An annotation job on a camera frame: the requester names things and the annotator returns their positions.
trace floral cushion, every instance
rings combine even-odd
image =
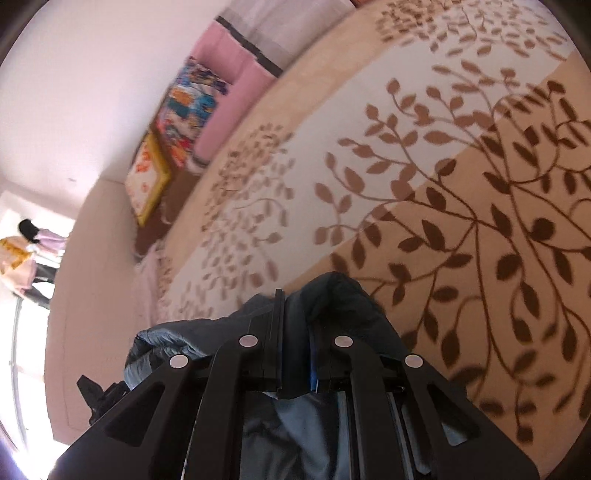
[[[195,140],[228,90],[228,83],[195,58],[188,58],[155,122],[163,148],[179,168],[191,159]]]
[[[140,226],[145,225],[169,181],[170,168],[154,133],[148,131],[125,180],[125,190]]]

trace white wall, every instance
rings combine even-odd
[[[67,215],[99,176],[122,181],[167,85],[226,3],[50,0],[0,67],[2,174]]]

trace pink fabric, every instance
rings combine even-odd
[[[161,244],[156,242],[139,265],[131,286],[136,325],[150,328],[160,323],[158,315],[158,265]]]
[[[195,155],[204,161],[211,161],[276,78],[217,22],[199,39],[191,56],[232,84],[230,92],[220,101],[193,147]]]
[[[35,236],[35,240],[39,240],[39,243],[49,250],[59,252],[60,250],[66,249],[67,239],[51,230],[47,230],[46,228],[39,229],[39,233]]]
[[[254,59],[252,53],[217,22],[213,22],[201,36],[191,56],[231,84],[238,81],[244,66]]]

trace silver screw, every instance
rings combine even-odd
[[[335,345],[341,348],[349,348],[353,345],[353,339],[351,337],[347,337],[346,335],[339,335],[335,338]]]
[[[404,363],[410,368],[419,368],[423,366],[423,359],[418,355],[407,355],[407,357],[404,359]]]
[[[173,368],[186,367],[189,363],[189,359],[184,355],[175,355],[170,359],[170,366]]]
[[[251,348],[258,343],[258,338],[256,338],[254,335],[245,335],[243,337],[240,337],[240,340],[238,342],[243,347]]]

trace person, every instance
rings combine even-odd
[[[18,224],[18,231],[29,243],[41,247],[52,255],[59,256],[66,248],[67,238],[46,228],[36,227],[29,218]]]
[[[50,299],[35,288],[35,283],[54,284],[57,269],[38,264],[29,248],[27,240],[20,236],[0,240],[0,279],[17,295],[49,309]]]

